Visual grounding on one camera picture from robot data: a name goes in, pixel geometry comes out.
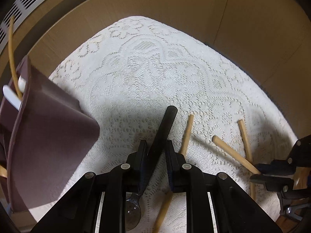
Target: black spoon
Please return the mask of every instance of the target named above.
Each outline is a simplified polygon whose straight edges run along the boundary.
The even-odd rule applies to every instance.
[[[147,155],[145,168],[143,169],[143,180],[142,185],[138,194],[132,193],[129,199],[125,201],[125,229],[126,231],[131,230],[137,226],[142,216],[141,209],[139,207],[139,199],[143,195],[149,180],[153,174],[156,164],[160,158],[164,145],[166,143],[169,132],[172,128],[173,122],[177,114],[177,108],[175,106],[168,106],[158,132],[153,140],[150,151]]]

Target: black handle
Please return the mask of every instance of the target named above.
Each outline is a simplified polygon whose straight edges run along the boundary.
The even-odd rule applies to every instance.
[[[173,126],[176,114],[177,108],[175,106],[167,107],[162,122],[159,126],[158,132],[156,133],[152,146],[150,147],[150,150],[148,152],[146,162],[144,164],[145,167],[143,168],[143,181],[138,193],[138,195],[140,196],[144,193],[156,167],[156,164],[158,163],[162,150],[165,147],[169,132],[171,131],[171,128]]]

